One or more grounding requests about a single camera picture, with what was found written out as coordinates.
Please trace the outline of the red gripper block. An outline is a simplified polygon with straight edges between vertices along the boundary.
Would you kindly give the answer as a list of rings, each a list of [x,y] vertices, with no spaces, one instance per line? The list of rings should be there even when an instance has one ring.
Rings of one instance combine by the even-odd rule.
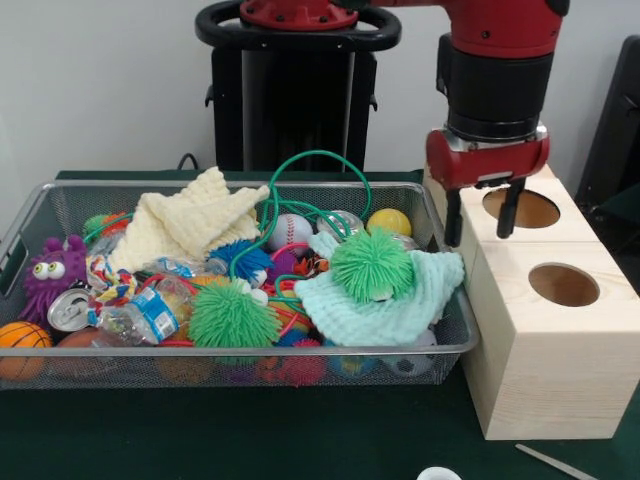
[[[506,144],[480,142],[476,147],[448,129],[431,131],[426,140],[429,173],[448,190],[445,243],[448,246],[460,244],[463,219],[459,189],[498,181],[512,181],[506,190],[497,224],[497,236],[509,238],[515,227],[519,197],[525,187],[524,178],[540,171],[549,153],[550,137],[546,130],[531,141]]]

